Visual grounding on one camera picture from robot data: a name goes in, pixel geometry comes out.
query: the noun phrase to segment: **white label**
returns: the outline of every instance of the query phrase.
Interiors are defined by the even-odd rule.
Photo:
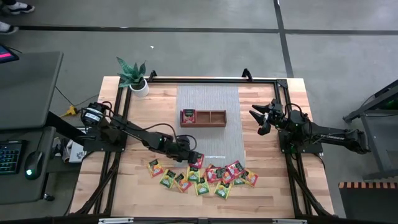
[[[91,113],[86,113],[86,117],[89,117],[89,118],[94,119],[96,121],[100,121],[100,119],[101,119],[99,116],[95,116],[95,115],[93,115]]]
[[[205,156],[207,159],[225,159],[225,156]]]
[[[100,111],[96,110],[96,109],[93,109],[93,108],[87,108],[87,110],[89,110],[89,111],[92,111],[92,112],[96,113],[98,116],[102,116],[102,113],[101,113]]]

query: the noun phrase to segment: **wooden box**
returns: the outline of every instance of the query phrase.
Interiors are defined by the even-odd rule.
[[[213,128],[226,126],[226,111],[203,111],[196,110],[196,121],[194,123],[182,123],[183,115],[180,111],[180,125],[183,128]]]

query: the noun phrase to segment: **wooden table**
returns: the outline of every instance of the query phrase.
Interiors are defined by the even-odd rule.
[[[300,105],[303,112],[308,113],[311,118],[303,79],[287,80],[291,102]],[[110,101],[114,104],[118,81],[119,77],[104,77],[98,101]],[[150,92],[145,98],[132,96],[128,119],[141,127],[156,123],[169,123],[175,126],[177,84],[153,83],[149,86]],[[247,185],[234,186],[227,200],[214,195],[215,185],[211,185],[210,194],[202,197],[196,196],[193,186],[184,194],[175,187],[168,190],[159,184],[159,176],[153,179],[150,177],[146,164],[153,159],[158,159],[165,168],[172,169],[178,174],[182,171],[186,172],[186,168],[175,167],[175,161],[150,152],[139,141],[129,138],[119,166],[112,216],[294,217],[285,157],[280,153],[277,131],[272,129],[270,134],[258,135],[258,124],[249,114],[252,104],[266,105],[271,102],[274,98],[274,88],[268,84],[239,84],[238,88],[246,167],[260,176],[256,188]],[[119,113],[123,111],[123,102],[124,97],[122,97]],[[152,131],[172,133],[166,126],[158,126]],[[98,186],[103,157],[103,152],[94,152],[83,161],[71,212],[77,211]],[[326,210],[333,213],[325,171],[319,158],[311,154],[303,154],[303,164],[309,189]],[[300,188],[297,188],[300,208],[304,211],[302,193]],[[107,194],[105,190],[103,207],[106,204]]]

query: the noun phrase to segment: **gray fabric mat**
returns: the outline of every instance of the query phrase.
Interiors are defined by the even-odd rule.
[[[177,90],[175,130],[177,134],[190,134],[198,141],[196,151],[205,155],[203,166],[226,166],[239,160],[245,166],[242,122],[238,87],[234,85],[180,84]],[[226,110],[225,128],[181,128],[183,109]]]

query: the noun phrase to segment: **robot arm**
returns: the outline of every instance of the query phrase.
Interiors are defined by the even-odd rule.
[[[160,132],[148,132],[118,114],[112,117],[107,116],[107,110],[110,110],[107,105],[90,103],[82,112],[81,121],[91,127],[86,141],[100,142],[104,146],[124,147],[121,145],[121,134],[126,133],[139,140],[152,152],[164,154],[177,162],[196,163],[198,152],[190,150],[189,139],[186,136],[177,137],[174,142],[173,136]],[[111,118],[111,122],[109,123],[105,117]]]
[[[268,105],[253,105],[252,107],[260,112],[250,111],[261,126],[257,132],[260,135],[268,134],[271,126],[275,126],[280,131],[288,132],[289,141],[296,147],[327,143],[344,146],[358,154],[370,152],[366,148],[365,134],[357,129],[336,129],[319,126],[311,122],[307,114],[303,114],[301,109],[300,111],[290,111],[287,114],[283,113],[283,107],[276,99],[273,99]]]

